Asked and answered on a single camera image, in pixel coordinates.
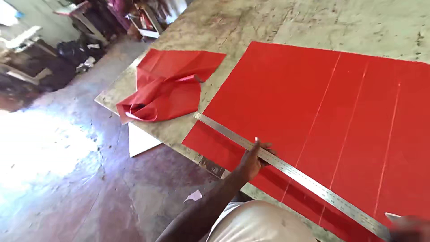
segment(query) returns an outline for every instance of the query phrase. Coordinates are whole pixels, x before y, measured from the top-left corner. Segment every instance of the hand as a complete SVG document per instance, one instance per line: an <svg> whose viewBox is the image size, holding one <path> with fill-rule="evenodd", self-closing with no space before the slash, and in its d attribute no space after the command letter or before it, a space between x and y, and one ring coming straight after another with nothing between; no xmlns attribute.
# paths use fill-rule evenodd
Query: hand
<svg viewBox="0 0 430 242"><path fill-rule="evenodd" d="M391 242L430 242L430 221L403 216L390 229Z"/></svg>
<svg viewBox="0 0 430 242"><path fill-rule="evenodd" d="M234 172L239 173L247 182L252 180L263 166L268 165L267 162L257 156L260 147L276 155L276 151L269 148L271 145L272 143L270 142L260 143L259 138L255 137L254 146L251 150L245 151L245 154L240 160L240 164L236 167Z"/></svg>

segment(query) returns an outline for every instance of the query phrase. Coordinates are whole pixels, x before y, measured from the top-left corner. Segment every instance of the red fabric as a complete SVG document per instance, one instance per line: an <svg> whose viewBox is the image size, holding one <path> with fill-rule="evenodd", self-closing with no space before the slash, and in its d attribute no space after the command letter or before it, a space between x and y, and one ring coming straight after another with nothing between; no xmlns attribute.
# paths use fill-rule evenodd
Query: red fabric
<svg viewBox="0 0 430 242"><path fill-rule="evenodd" d="M430 67L252 42L204 114L389 226L384 212L430 219ZM201 122L182 142L233 170L244 149ZM346 241L372 233L274 167L251 181Z"/></svg>
<svg viewBox="0 0 430 242"><path fill-rule="evenodd" d="M225 54L151 49L137 66L137 91L117 103L121 121L155 122L197 111L200 84Z"/></svg>

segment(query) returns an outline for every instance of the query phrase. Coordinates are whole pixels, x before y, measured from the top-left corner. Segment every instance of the metal ruler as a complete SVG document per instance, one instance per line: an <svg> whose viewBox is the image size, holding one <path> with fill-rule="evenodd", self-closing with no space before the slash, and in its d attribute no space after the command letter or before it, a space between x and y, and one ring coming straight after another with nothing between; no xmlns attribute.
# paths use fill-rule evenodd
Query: metal ruler
<svg viewBox="0 0 430 242"><path fill-rule="evenodd" d="M247 150L250 150L254 145L252 142L227 129L226 127L215 122L214 120L204 116L203 114L195 112L193 116ZM279 157L274 156L263 148L260 148L260 150L258 151L258 156L261 159L267 161L272 166L281 170L283 173L287 174L290 178L292 178L302 186L306 187L311 192L315 193L317 196L324 199L324 201L339 209L341 212L352 218L354 221L358 222L360 225L368 229L370 232L374 233L379 238L385 241L390 241L391 236L387 227L376 221L371 216L367 215L365 212L363 212L356 206L350 204L336 193L330 191L325 186L319 184L317 181L310 178L305 173L299 171L292 165L281 160Z"/></svg>

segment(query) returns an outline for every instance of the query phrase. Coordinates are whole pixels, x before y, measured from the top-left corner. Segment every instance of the concrete table surface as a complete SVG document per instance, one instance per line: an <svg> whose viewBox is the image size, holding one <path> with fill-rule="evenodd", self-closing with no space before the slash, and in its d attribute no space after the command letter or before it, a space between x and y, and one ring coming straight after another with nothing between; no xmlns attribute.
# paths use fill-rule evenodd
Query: concrete table surface
<svg viewBox="0 0 430 242"><path fill-rule="evenodd" d="M195 0L151 48L227 54L201 85L198 111L203 112L251 41L429 62L428 9L430 1L426 0ZM117 113L116 103L136 91L135 67L145 54L95 100ZM199 163L202 156L181 144L195 122L192 115L185 115L158 123L133 123ZM288 209L250 184L243 191ZM338 240L302 219L319 240Z"/></svg>

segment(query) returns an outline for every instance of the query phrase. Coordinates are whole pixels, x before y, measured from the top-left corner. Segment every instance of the wall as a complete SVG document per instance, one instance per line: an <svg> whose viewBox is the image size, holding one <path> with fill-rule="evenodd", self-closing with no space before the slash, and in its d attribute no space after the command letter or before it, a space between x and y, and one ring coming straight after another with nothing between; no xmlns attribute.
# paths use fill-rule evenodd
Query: wall
<svg viewBox="0 0 430 242"><path fill-rule="evenodd" d="M75 40L79 37L79 32L73 28L69 17L53 13L53 10L61 7L57 0L6 0L6 2L24 13L18 24L11 27L0 26L1 37L7 40L34 25L42 27L41 36L53 47L60 41Z"/></svg>

